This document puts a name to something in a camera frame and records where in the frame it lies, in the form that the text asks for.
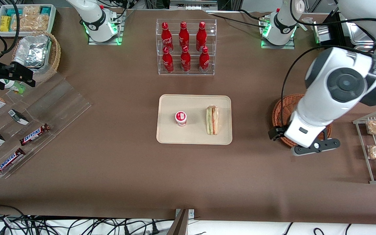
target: wicker basket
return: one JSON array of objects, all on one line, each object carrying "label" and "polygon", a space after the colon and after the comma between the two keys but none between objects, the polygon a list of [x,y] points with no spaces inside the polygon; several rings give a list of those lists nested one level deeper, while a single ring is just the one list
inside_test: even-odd
[{"label": "wicker basket", "polygon": [[[46,35],[50,37],[50,39],[52,40],[52,45],[50,47],[49,61],[48,61],[49,69],[45,73],[33,74],[33,80],[35,80],[36,82],[45,82],[56,73],[57,68],[59,66],[59,62],[60,62],[61,50],[60,50],[59,43],[57,42],[56,38],[52,34],[47,33],[45,31],[40,31],[40,32],[33,32],[31,36],[38,36],[38,35]],[[15,53],[17,52],[17,49],[18,49],[18,45],[19,45],[19,42],[17,42],[17,45],[15,45],[14,53],[12,54],[12,60],[14,60]]]},{"label": "wicker basket", "polygon": [[[283,123],[284,124],[288,123],[290,120],[291,114],[294,111],[295,106],[297,106],[298,101],[300,101],[301,98],[303,97],[304,95],[302,94],[292,94],[292,95],[287,95],[284,97],[284,101],[283,101],[284,110],[282,113],[282,119],[283,119],[282,122],[281,122],[281,100],[279,100],[274,107],[274,111],[272,112],[272,124],[274,126],[282,126]],[[330,138],[330,136],[332,135],[332,124],[330,123],[326,127],[326,129],[327,129],[327,136],[328,138]],[[319,140],[322,140],[323,133],[320,133],[318,138]],[[289,147],[294,147],[297,145],[295,142],[291,141],[290,139],[286,137],[282,137],[281,140],[284,143],[286,143]]]}]

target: coca-cola bottle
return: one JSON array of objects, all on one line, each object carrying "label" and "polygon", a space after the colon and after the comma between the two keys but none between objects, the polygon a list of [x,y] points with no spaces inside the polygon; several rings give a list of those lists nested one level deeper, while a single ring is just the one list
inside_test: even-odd
[{"label": "coca-cola bottle", "polygon": [[207,42],[207,32],[206,32],[206,23],[200,22],[200,28],[197,32],[197,51],[201,52],[203,50],[203,46],[206,45]]},{"label": "coca-cola bottle", "polygon": [[162,42],[163,46],[169,49],[169,53],[173,51],[172,33],[166,22],[162,23]]},{"label": "coca-cola bottle", "polygon": [[169,48],[164,47],[163,48],[163,66],[166,69],[167,73],[172,73],[173,72],[173,60],[172,60],[172,55],[169,54]]},{"label": "coca-cola bottle", "polygon": [[185,21],[181,22],[181,30],[179,31],[179,46],[181,46],[181,48],[188,46],[189,49],[189,33],[187,30],[187,23]]},{"label": "coca-cola bottle", "polygon": [[200,55],[200,73],[207,73],[207,70],[209,68],[209,48],[207,46],[203,47],[203,53]]},{"label": "coca-cola bottle", "polygon": [[184,48],[182,48],[181,69],[184,72],[188,72],[191,69],[191,55],[188,52],[188,46],[184,46]]}]

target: clear acrylic bottle rack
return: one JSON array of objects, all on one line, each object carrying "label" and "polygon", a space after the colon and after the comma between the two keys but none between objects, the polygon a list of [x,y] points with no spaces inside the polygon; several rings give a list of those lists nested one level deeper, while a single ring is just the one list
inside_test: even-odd
[{"label": "clear acrylic bottle rack", "polygon": [[[0,174],[0,178],[4,179],[25,164],[91,106],[59,73],[45,83],[37,83],[35,87],[26,85],[23,94],[3,90],[0,91],[0,97],[6,103],[0,108],[0,133],[5,139],[5,142],[0,144],[0,164],[18,148],[25,152],[25,156],[10,164],[8,169]],[[10,109],[21,113],[29,123],[21,125],[16,122],[8,114]],[[21,146],[20,139],[45,123],[50,127],[49,131],[27,145]]]},{"label": "clear acrylic bottle rack", "polygon": [[[179,46],[179,31],[180,23],[185,21],[187,23],[187,29],[190,36],[189,44],[189,54],[191,55],[191,70],[188,72],[183,72],[181,69],[181,54],[182,50]],[[207,73],[200,73],[199,69],[199,58],[201,52],[196,50],[196,36],[199,28],[200,22],[206,23],[207,32],[207,43],[206,46],[209,48],[209,68]],[[163,66],[162,56],[163,56],[163,43],[162,43],[162,23],[167,22],[169,26],[169,31],[172,34],[173,51],[171,52],[173,59],[173,72],[167,73],[165,67]],[[215,49],[217,43],[217,20],[184,20],[184,19],[157,19],[156,21],[156,51],[158,54],[158,73],[160,75],[194,75],[194,76],[213,76],[215,73]]]}]

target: brown table cover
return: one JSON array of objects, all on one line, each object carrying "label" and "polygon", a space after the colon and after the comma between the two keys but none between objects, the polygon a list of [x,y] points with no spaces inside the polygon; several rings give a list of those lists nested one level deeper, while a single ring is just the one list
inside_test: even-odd
[{"label": "brown table cover", "polygon": [[[257,23],[244,14],[225,16]],[[315,46],[312,31],[297,30],[295,50],[261,49],[256,27],[217,18],[215,76],[159,76],[157,18],[215,17],[200,10],[138,10],[126,21],[121,46],[88,46],[75,9],[58,9],[58,71],[93,106],[15,174],[0,179],[1,204],[39,215],[172,218],[175,208],[194,208],[202,220],[376,224],[376,185],[368,184],[351,123],[376,107],[358,104],[333,123],[333,137],[342,141],[333,151],[294,157],[267,136],[289,66]],[[318,53],[295,66],[286,95],[306,91],[304,75]],[[163,94],[230,97],[233,142],[158,143]]]}]

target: plastic bottle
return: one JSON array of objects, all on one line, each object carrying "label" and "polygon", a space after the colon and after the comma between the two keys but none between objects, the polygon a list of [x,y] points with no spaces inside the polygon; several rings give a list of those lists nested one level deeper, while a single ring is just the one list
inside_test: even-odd
[{"label": "plastic bottle", "polygon": [[201,52],[203,50],[203,46],[206,45],[207,42],[207,32],[206,32],[206,23],[200,22],[200,28],[197,32],[197,51]]},{"label": "plastic bottle", "polygon": [[169,49],[169,53],[173,51],[172,33],[166,22],[162,23],[162,42],[163,46]]},{"label": "plastic bottle", "polygon": [[191,69],[191,55],[188,52],[188,46],[184,46],[184,48],[182,48],[181,69],[184,72],[188,72]]},{"label": "plastic bottle", "polygon": [[163,48],[163,65],[164,68],[166,69],[167,73],[172,73],[173,72],[173,60],[172,60],[172,55],[169,54],[169,49],[167,47]]},{"label": "plastic bottle", "polygon": [[207,70],[209,68],[209,48],[207,46],[203,47],[203,53],[200,55],[200,73],[207,73]]},{"label": "plastic bottle", "polygon": [[22,94],[25,91],[25,86],[8,79],[0,79],[0,82],[5,84],[5,89],[9,89],[10,91],[13,91],[15,94]]},{"label": "plastic bottle", "polygon": [[181,48],[188,46],[189,49],[189,33],[187,30],[187,23],[185,21],[181,22],[181,30],[179,31],[179,46]]}]

